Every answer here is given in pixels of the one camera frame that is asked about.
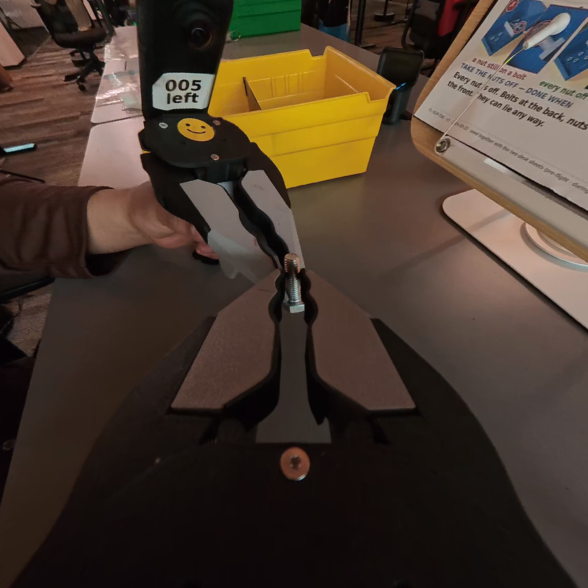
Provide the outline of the person's left forearm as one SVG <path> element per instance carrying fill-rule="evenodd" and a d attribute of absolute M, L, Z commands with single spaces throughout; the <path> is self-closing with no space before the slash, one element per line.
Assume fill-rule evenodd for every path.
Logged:
<path fill-rule="evenodd" d="M 106 187 L 59 187 L 1 173 L 1 272 L 91 278 L 113 272 L 127 251 L 89 253 L 86 208 Z"/>

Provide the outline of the clear plastic sheets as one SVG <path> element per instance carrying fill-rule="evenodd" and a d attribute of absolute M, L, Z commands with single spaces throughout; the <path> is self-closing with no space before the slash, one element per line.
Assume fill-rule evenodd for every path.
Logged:
<path fill-rule="evenodd" d="M 101 77 L 91 123 L 136 118 L 142 114 L 135 26 L 117 27 L 105 46 L 105 68 Z"/>

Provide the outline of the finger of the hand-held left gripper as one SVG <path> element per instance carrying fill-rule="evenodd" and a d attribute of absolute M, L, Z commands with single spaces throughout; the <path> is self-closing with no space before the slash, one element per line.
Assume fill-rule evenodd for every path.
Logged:
<path fill-rule="evenodd" d="M 183 182 L 180 187 L 208 224 L 208 245 L 218 255 L 228 278 L 243 275 L 258 283 L 275 271 L 273 259 L 247 231 L 224 187 L 198 179 Z"/>
<path fill-rule="evenodd" d="M 236 201 L 262 251 L 279 266 L 287 254 L 296 254 L 301 269 L 305 260 L 293 213 L 283 195 L 263 170 L 248 171 L 239 179 Z"/>

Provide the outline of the black office chair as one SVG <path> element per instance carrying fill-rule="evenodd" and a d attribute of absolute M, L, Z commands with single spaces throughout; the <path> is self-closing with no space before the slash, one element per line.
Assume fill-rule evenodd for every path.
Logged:
<path fill-rule="evenodd" d="M 441 60 L 460 31 L 470 1 L 413 1 L 401 36 L 404 49 L 421 51 L 425 59 Z"/>
<path fill-rule="evenodd" d="M 34 1 L 38 13 L 55 44 L 81 57 L 76 72 L 66 75 L 65 82 L 76 83 L 86 91 L 86 78 L 103 75 L 105 62 L 96 50 L 111 39 L 112 22 L 102 1 Z"/>

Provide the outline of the person's left hand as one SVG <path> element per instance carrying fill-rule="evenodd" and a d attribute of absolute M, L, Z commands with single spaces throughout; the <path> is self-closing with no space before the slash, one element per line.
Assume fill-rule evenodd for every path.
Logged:
<path fill-rule="evenodd" d="M 88 201 L 86 218 L 90 254 L 112 254 L 143 245 L 194 246 L 197 254 L 218 259 L 194 226 L 158 203 L 151 182 L 96 192 Z"/>

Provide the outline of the black device with blue light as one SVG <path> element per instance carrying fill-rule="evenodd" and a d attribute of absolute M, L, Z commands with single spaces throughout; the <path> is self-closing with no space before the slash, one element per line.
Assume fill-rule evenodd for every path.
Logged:
<path fill-rule="evenodd" d="M 423 61 L 424 52 L 419 49 L 383 48 L 376 73 L 395 85 L 388 99 L 383 124 L 392 126 L 406 119 L 410 94 L 418 81 Z"/>

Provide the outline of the yellow plastic bin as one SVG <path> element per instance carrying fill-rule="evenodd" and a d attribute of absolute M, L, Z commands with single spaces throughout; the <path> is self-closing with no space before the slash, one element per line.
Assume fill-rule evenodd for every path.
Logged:
<path fill-rule="evenodd" d="M 287 188 L 364 173 L 396 86 L 333 47 L 223 59 L 209 113 L 234 123 Z"/>

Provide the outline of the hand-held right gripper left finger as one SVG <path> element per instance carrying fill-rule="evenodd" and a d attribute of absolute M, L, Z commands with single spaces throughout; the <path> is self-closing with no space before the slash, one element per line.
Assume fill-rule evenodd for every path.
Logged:
<path fill-rule="evenodd" d="M 170 405 L 170 413 L 262 422 L 279 398 L 281 272 L 274 270 L 221 310 Z"/>

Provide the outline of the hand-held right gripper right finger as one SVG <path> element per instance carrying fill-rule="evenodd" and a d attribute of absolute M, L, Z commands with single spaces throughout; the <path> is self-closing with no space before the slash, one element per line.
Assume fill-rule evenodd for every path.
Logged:
<path fill-rule="evenodd" d="M 409 394 L 375 324 L 317 273 L 303 279 L 307 397 L 318 423 L 411 413 Z"/>

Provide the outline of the white tablet stand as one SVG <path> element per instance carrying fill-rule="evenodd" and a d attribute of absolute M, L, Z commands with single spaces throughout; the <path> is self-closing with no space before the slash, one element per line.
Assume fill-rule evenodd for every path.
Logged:
<path fill-rule="evenodd" d="M 487 250 L 587 328 L 587 262 L 477 190 L 442 210 Z"/>

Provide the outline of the silver hex bolt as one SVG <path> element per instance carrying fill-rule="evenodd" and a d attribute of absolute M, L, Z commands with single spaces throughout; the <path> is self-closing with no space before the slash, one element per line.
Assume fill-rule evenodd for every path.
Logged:
<path fill-rule="evenodd" d="M 283 269 L 285 272 L 285 297 L 283 308 L 290 314 L 305 311 L 305 303 L 302 295 L 303 264 L 296 253 L 288 253 L 284 256 Z"/>

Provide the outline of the wooden instruction board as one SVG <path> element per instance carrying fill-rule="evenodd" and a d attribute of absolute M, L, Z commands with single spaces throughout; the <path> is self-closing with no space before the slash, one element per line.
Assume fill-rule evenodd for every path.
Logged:
<path fill-rule="evenodd" d="M 474 9 L 462 32 L 420 94 L 416 111 L 495 2 L 481 1 Z M 415 113 L 411 123 L 411 134 L 415 146 L 423 155 L 467 183 L 471 189 L 485 195 L 538 231 L 544 232 L 587 262 L 587 209 L 519 175 L 457 139 L 451 138 L 451 147 L 444 154 L 436 154 L 437 141 L 448 134 L 417 119 Z"/>

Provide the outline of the printed instruction sheet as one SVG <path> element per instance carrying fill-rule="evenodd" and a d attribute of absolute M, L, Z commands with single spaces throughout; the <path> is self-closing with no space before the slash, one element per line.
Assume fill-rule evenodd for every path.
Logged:
<path fill-rule="evenodd" d="M 496 1 L 417 119 L 587 209 L 587 1 Z"/>

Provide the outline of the green plastic bin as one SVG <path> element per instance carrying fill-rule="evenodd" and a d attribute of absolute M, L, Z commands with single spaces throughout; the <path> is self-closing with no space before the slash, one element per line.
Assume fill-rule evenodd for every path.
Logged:
<path fill-rule="evenodd" d="M 228 37 L 252 38 L 300 29 L 302 1 L 234 1 Z"/>

